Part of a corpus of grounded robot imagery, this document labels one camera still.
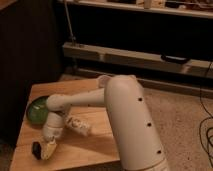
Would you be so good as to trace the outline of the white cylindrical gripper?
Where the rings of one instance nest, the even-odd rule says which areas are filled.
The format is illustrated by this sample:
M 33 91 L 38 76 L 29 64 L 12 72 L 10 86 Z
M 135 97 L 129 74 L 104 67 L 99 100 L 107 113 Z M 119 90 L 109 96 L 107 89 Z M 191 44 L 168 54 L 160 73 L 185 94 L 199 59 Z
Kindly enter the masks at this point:
M 56 140 L 62 137 L 64 128 L 68 128 L 83 136 L 88 136 L 91 132 L 91 125 L 77 117 L 49 112 L 42 129 L 43 138 L 47 141 L 41 145 L 42 160 L 48 160 L 53 155 L 57 147 Z

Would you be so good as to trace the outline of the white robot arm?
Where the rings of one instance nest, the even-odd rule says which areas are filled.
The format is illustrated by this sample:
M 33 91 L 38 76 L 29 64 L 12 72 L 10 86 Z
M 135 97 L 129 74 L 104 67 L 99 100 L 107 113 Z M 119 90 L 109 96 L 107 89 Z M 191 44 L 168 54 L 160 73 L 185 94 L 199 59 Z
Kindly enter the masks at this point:
M 52 94 L 42 134 L 46 141 L 59 139 L 71 106 L 104 107 L 126 171 L 171 171 L 159 134 L 144 99 L 143 86 L 132 75 L 97 78 L 99 88 L 74 95 Z

